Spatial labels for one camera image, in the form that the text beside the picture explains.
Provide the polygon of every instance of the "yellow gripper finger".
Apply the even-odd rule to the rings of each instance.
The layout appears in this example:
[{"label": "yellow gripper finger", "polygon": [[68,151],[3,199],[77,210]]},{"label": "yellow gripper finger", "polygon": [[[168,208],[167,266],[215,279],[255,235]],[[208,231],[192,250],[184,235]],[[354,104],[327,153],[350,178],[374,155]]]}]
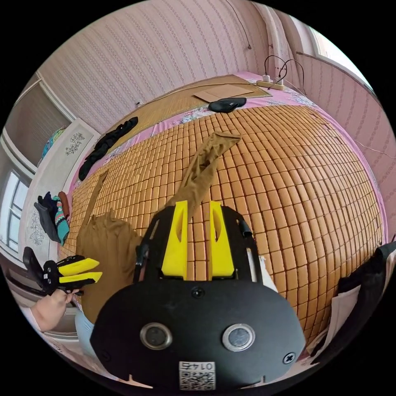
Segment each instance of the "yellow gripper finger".
[{"label": "yellow gripper finger", "polygon": [[85,279],[93,279],[95,283],[100,279],[103,272],[85,272],[78,275],[61,276],[59,283],[78,282]]},{"label": "yellow gripper finger", "polygon": [[77,275],[79,273],[94,269],[99,265],[99,261],[93,259],[84,259],[75,263],[58,267],[58,271],[63,276]]},{"label": "yellow gripper finger", "polygon": [[210,201],[210,246],[208,280],[229,278],[234,273],[234,264],[219,202]]},{"label": "yellow gripper finger", "polygon": [[187,280],[187,201],[176,202],[162,264],[165,276]]}]

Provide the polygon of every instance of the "window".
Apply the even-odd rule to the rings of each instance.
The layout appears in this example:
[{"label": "window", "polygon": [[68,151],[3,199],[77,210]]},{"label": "window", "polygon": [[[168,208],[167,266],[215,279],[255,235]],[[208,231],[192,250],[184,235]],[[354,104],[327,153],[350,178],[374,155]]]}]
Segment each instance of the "window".
[{"label": "window", "polygon": [[37,166],[48,139],[70,120],[48,97],[44,83],[34,75],[30,86],[22,93],[11,110],[5,130],[18,151]]},{"label": "window", "polygon": [[28,186],[11,171],[1,203],[0,241],[15,253],[18,253],[19,222],[27,192]]},{"label": "window", "polygon": [[358,79],[360,79],[364,83],[364,85],[372,90],[371,85],[366,80],[364,75],[360,72],[360,70],[335,44],[333,44],[329,39],[327,39],[323,34],[317,32],[315,29],[311,27],[309,27],[309,29],[311,30],[313,37],[315,38],[319,55],[331,59],[332,61],[337,62],[339,65],[345,67],[355,77],[358,77]]}]

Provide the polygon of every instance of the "bamboo mat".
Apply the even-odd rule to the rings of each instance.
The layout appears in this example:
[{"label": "bamboo mat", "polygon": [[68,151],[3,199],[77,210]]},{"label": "bamboo mat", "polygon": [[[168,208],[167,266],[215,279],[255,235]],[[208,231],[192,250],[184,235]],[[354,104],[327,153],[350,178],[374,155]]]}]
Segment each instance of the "bamboo mat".
[{"label": "bamboo mat", "polygon": [[90,195],[105,169],[109,174],[93,213],[113,208],[143,235],[152,214],[178,189],[203,139],[215,131],[242,139],[219,159],[215,181],[189,224],[189,279],[206,279],[209,201],[236,209],[311,342],[328,324],[339,278],[368,259],[381,240],[382,219],[358,157],[309,107],[217,113],[131,147],[75,190],[62,254],[74,254]]},{"label": "bamboo mat", "polygon": [[136,110],[126,115],[120,122],[113,125],[109,131],[112,131],[117,125],[124,123],[131,117],[139,117],[139,123],[135,128],[133,128],[128,134],[123,136],[117,143],[108,151],[109,153],[119,147],[121,144],[125,143],[131,137],[137,135],[141,131],[154,126],[161,121],[167,120],[177,114],[184,113],[195,109],[197,107],[207,104],[202,99],[194,96],[194,93],[203,91],[208,88],[213,88],[221,84],[232,84],[236,87],[245,88],[247,90],[252,90],[253,92],[239,95],[236,97],[267,97],[272,96],[268,92],[262,90],[260,87],[248,83],[246,80],[237,77],[235,75],[224,75],[221,77],[213,77],[207,80],[201,80],[194,82],[184,87],[178,88],[175,92],[170,92],[169,94],[163,95],[156,100],[146,103],[145,105],[138,107]]}]

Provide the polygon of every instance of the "blue jeans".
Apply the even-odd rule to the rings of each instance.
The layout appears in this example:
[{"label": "blue jeans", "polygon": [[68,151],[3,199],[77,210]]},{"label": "blue jeans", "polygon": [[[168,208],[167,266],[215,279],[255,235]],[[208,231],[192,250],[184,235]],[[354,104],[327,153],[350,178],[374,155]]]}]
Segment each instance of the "blue jeans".
[{"label": "blue jeans", "polygon": [[75,330],[77,332],[78,341],[80,342],[81,349],[85,355],[98,360],[94,349],[91,346],[90,338],[94,325],[86,318],[86,316],[77,310],[75,314]]}]

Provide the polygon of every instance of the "pink bedsheet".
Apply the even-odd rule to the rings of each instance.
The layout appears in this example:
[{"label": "pink bedsheet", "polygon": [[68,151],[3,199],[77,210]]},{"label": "pink bedsheet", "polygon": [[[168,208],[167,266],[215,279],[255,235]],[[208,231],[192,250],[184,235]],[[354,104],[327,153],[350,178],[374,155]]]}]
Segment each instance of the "pink bedsheet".
[{"label": "pink bedsheet", "polygon": [[[256,82],[257,80],[262,80],[262,77],[257,74],[253,74],[250,72],[239,72],[235,74],[238,77],[243,78],[246,81],[249,82]],[[375,192],[377,202],[379,205],[379,209],[382,215],[382,224],[383,224],[383,235],[384,235],[384,241],[383,243],[387,243],[388,241],[388,226],[387,226],[387,217],[386,217],[386,212],[385,212],[385,206],[384,206],[384,201],[382,199],[382,195],[380,193],[380,189],[378,187],[378,184],[375,180],[374,174],[372,173],[372,170],[370,169],[370,166],[368,165],[363,153],[360,151],[359,147],[356,145],[356,143],[353,141],[353,139],[348,135],[348,133],[335,121],[333,118],[331,118],[326,112],[324,112],[320,107],[318,107],[316,104],[314,104],[312,101],[310,101],[308,98],[306,98],[304,95],[299,94],[298,92],[286,88],[284,91],[279,91],[279,90],[270,90],[271,97],[261,97],[261,98],[248,98],[246,101],[246,104],[242,108],[252,108],[252,107],[264,107],[264,106],[275,106],[275,105],[281,105],[281,104],[289,104],[293,106],[309,106],[315,109],[320,115],[326,119],[329,124],[333,126],[344,138],[346,143],[351,147],[351,149],[354,151],[354,153],[358,156],[360,159],[362,165],[364,166],[369,179],[371,181],[373,190]],[[165,121],[162,121],[153,127],[150,127],[142,132],[140,132],[138,135],[134,136],[133,138],[129,139],[125,143],[123,143],[121,146],[117,147],[114,151],[111,153],[105,155],[101,160],[96,162],[93,167],[91,168],[90,172],[88,173],[87,178],[92,175],[95,171],[97,171],[101,166],[106,164],[108,161],[111,161],[112,158],[118,156],[128,148],[132,147],[133,145],[146,140],[152,136],[157,135],[158,133],[161,133],[163,131],[166,131],[169,128],[172,128],[175,125],[180,125],[187,123],[192,120],[196,120],[201,117],[205,117],[208,115],[214,114],[212,111],[209,111],[207,108],[207,105],[199,107],[194,110],[187,111],[185,113],[181,113],[178,115],[175,115]],[[68,199],[69,202],[72,202],[72,192],[80,185],[81,181],[78,179],[78,172],[76,172],[73,181],[71,183],[70,191],[68,193]]]}]

